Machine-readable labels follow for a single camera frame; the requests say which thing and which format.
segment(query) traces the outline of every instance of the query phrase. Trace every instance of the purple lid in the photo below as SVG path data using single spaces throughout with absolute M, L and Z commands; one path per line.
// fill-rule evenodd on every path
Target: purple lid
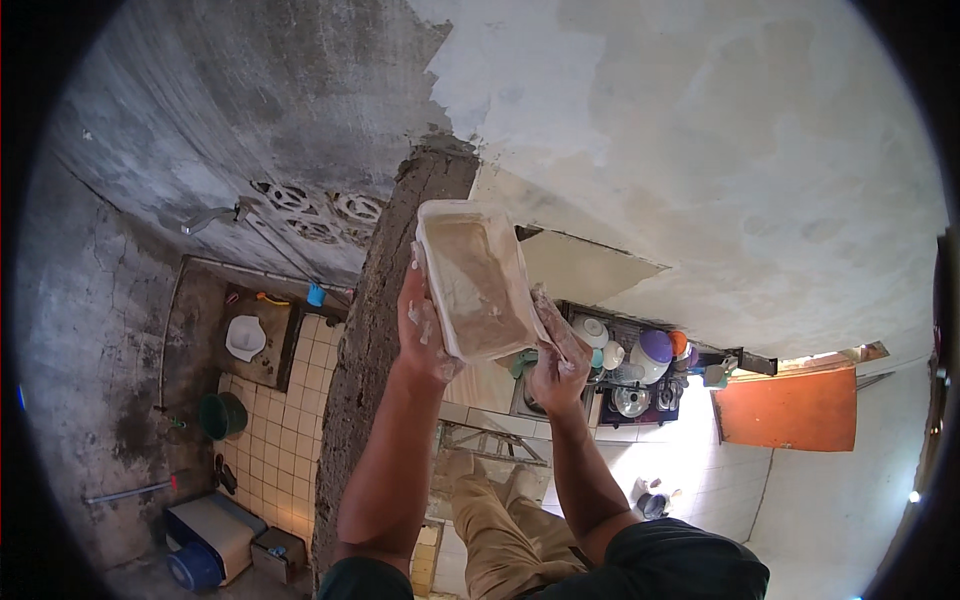
M 670 364 L 673 360 L 673 344 L 666 333 L 658 329 L 649 329 L 642 331 L 638 339 L 640 349 L 650 357 L 650 360 L 664 365 Z

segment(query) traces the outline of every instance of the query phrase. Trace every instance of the person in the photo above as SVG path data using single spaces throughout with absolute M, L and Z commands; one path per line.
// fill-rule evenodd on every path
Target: person
M 370 439 L 344 490 L 336 563 L 317 597 L 412 598 L 408 573 L 426 508 L 430 450 L 441 397 L 462 367 L 444 350 L 416 242 L 397 300 L 400 353 Z M 469 454 L 451 458 L 460 476 L 451 499 L 468 557 L 471 599 L 762 598 L 770 572 L 747 548 L 673 518 L 641 521 L 590 437 L 579 396 L 589 348 L 553 302 L 532 292 L 555 343 L 541 345 L 531 394 L 553 433 L 553 469 L 566 519 L 524 495 L 515 471 L 501 504 Z

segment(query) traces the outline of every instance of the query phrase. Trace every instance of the rough cement beam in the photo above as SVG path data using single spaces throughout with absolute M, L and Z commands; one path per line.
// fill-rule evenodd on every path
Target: rough cement beam
M 415 149 L 400 165 L 393 197 L 373 232 L 324 410 L 313 543 L 315 585 L 331 565 L 340 496 L 367 444 L 387 374 L 399 352 L 396 296 L 410 260 L 417 208 L 427 200 L 466 198 L 478 164 L 475 156 Z

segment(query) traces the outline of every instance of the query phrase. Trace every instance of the dark green shirt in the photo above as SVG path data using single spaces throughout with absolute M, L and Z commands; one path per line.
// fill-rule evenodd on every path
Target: dark green shirt
M 663 518 L 631 525 L 614 536 L 603 566 L 520 597 L 759 600 L 769 580 L 767 567 L 739 543 Z M 326 573 L 317 598 L 409 600 L 413 589 L 389 564 L 355 557 Z

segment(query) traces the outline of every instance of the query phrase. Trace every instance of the hand covered in plaster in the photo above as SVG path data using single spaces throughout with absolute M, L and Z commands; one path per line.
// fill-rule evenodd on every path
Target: hand covered in plaster
M 446 353 L 440 319 L 427 297 L 426 258 L 420 242 L 410 244 L 410 265 L 396 300 L 396 328 L 404 369 L 421 382 L 445 386 L 464 367 Z
M 542 287 L 535 287 L 530 296 L 537 316 L 556 345 L 540 343 L 540 357 L 530 378 L 530 395 L 549 414 L 579 403 L 590 372 L 592 348 L 573 333 Z

